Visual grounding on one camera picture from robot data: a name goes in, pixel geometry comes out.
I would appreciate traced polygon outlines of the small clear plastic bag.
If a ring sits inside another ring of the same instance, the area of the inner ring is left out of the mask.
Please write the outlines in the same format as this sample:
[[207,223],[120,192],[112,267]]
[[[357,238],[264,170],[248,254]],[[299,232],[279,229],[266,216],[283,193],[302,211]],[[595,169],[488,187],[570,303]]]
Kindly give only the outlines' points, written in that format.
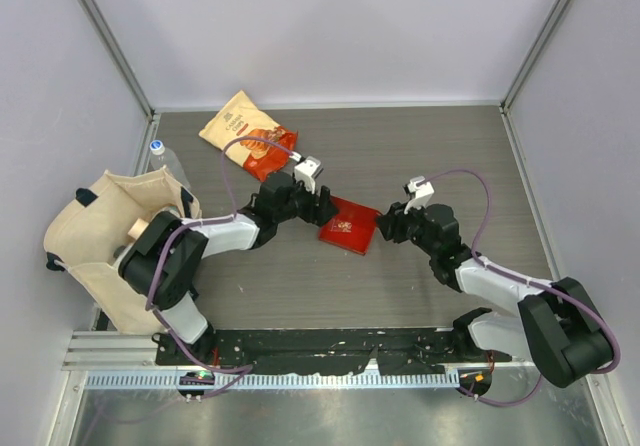
[[334,233],[351,234],[352,230],[352,223],[343,219],[335,219],[331,226],[331,231]]

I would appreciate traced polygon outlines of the red paper box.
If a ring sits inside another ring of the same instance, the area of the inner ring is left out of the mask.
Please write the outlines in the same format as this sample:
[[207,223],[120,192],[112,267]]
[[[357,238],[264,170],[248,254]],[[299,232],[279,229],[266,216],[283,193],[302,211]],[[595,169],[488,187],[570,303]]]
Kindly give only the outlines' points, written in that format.
[[347,251],[365,255],[377,229],[381,213],[373,208],[332,196],[338,213],[324,225],[318,239]]

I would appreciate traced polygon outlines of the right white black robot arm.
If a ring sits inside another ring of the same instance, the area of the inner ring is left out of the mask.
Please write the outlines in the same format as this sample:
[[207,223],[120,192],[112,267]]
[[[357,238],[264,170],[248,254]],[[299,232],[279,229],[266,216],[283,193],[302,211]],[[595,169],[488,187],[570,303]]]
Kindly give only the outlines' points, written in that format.
[[451,346],[465,361],[496,351],[531,361],[551,384],[565,388],[616,365],[619,347],[582,284],[570,277],[540,280],[505,269],[467,246],[451,207],[407,209],[394,203],[376,220],[383,238],[411,242],[429,257],[443,285],[504,310],[467,316]]

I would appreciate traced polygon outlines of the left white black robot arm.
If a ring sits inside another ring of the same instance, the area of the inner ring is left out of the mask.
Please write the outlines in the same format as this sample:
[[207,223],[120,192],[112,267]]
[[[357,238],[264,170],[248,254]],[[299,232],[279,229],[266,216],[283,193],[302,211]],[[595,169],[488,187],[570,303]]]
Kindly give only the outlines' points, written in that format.
[[158,213],[132,245],[122,248],[119,276],[151,301],[161,326],[190,364],[213,359],[216,333],[195,305],[193,280],[202,259],[228,251],[257,249],[278,226],[299,218],[318,227],[338,214],[330,189],[310,192],[301,180],[270,174],[235,216],[195,220],[168,211]]

